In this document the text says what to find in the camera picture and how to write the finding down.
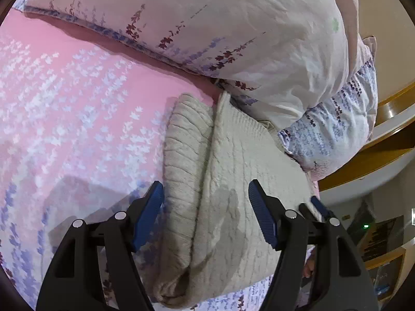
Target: silver screw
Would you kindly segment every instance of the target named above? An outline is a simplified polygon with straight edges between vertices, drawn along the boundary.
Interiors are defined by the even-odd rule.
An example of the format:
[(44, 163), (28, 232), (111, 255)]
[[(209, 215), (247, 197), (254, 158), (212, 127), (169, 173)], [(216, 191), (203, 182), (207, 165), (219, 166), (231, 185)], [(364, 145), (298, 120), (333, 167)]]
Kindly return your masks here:
[(338, 218), (332, 217), (329, 219), (331, 225), (338, 227), (340, 225), (340, 221)]
[(297, 217), (297, 212), (289, 209), (288, 211), (286, 211), (286, 216), (288, 218), (296, 218)]
[(72, 226), (74, 228), (79, 228), (80, 226), (82, 226), (82, 224), (84, 224), (84, 222), (81, 219), (75, 220), (74, 222), (72, 222)]
[(116, 213), (115, 219), (124, 220), (126, 216), (127, 216), (127, 213), (125, 211), (119, 211), (118, 213)]

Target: white curved edge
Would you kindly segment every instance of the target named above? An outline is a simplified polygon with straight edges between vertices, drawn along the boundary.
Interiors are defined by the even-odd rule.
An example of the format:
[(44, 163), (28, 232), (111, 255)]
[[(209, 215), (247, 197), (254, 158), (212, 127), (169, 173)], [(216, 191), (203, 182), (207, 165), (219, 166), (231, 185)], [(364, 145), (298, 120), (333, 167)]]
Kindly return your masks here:
[(320, 199), (325, 205), (332, 206), (362, 197), (393, 179), (414, 158), (415, 148), (368, 175), (320, 192)]
[(366, 144), (381, 138), (382, 136), (392, 132), (393, 130), (397, 129), (401, 125), (410, 121), (413, 117), (415, 117), (415, 104), (411, 105), (407, 109), (403, 110), (402, 112), (398, 113), (391, 119), (375, 126), (372, 132), (371, 140), (368, 140)]

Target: floral pillow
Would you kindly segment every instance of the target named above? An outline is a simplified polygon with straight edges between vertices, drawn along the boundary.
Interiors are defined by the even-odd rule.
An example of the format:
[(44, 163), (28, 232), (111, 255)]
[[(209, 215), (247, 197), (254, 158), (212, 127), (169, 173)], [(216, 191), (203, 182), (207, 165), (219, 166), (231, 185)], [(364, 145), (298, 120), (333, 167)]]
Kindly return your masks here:
[(370, 59), (333, 97), (279, 133), (288, 154), (312, 181), (335, 172), (368, 141), (376, 121), (376, 71)]
[(338, 92), (354, 69), (358, 48), (348, 47), (337, 1), (28, 0), (26, 10), (68, 14), (183, 69), (228, 80), (251, 92), (257, 119), (283, 129)]

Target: white pillow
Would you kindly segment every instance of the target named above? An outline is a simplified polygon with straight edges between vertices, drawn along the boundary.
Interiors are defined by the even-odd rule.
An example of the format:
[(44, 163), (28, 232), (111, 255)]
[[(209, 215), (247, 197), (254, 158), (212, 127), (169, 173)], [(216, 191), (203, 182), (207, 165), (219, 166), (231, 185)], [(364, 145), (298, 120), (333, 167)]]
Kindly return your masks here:
[(335, 0), (29, 0), (28, 6), (115, 30), (183, 68), (255, 89), (261, 109), (254, 117), (271, 116), (281, 129), (338, 92), (352, 70)]
[(370, 59), (336, 95), (307, 110), (279, 138), (312, 181), (318, 181), (341, 168), (368, 141), (377, 106), (376, 71)]

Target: knitted garment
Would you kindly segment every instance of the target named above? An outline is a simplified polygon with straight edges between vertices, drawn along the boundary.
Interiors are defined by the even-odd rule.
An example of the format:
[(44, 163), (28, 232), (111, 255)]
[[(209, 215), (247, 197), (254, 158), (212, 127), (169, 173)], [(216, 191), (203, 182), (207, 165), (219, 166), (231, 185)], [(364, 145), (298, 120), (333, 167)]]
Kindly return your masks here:
[(171, 308), (193, 306), (243, 289), (273, 274), (279, 259), (264, 240), (248, 199), (258, 179), (286, 209), (310, 203), (310, 182), (264, 125), (230, 104), (216, 111), (183, 94), (165, 139), (163, 235), (156, 299)]

